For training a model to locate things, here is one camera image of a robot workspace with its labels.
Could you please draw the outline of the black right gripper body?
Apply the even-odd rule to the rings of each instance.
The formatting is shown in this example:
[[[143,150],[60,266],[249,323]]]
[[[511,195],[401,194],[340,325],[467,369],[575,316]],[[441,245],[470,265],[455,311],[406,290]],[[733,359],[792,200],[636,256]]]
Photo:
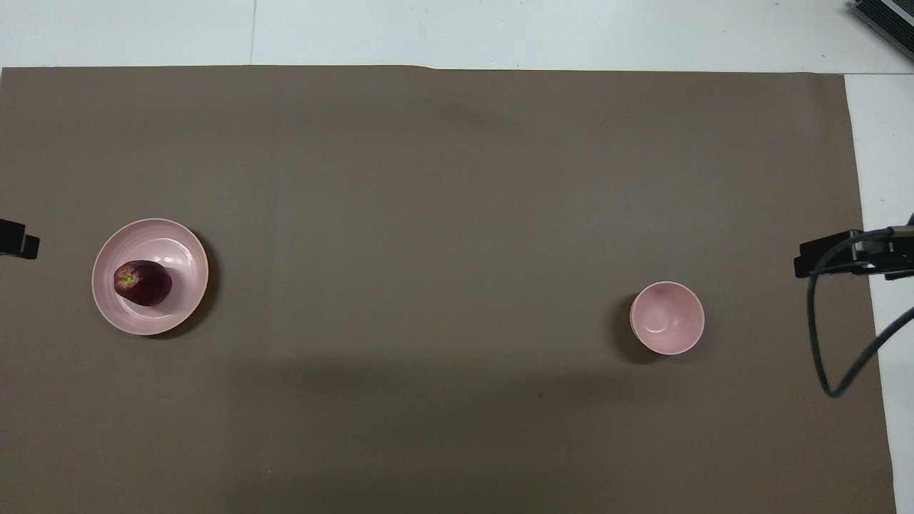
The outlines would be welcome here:
[[[882,276],[887,281],[913,276],[913,226],[887,227],[889,234],[861,232],[854,257],[861,263],[858,276]]]

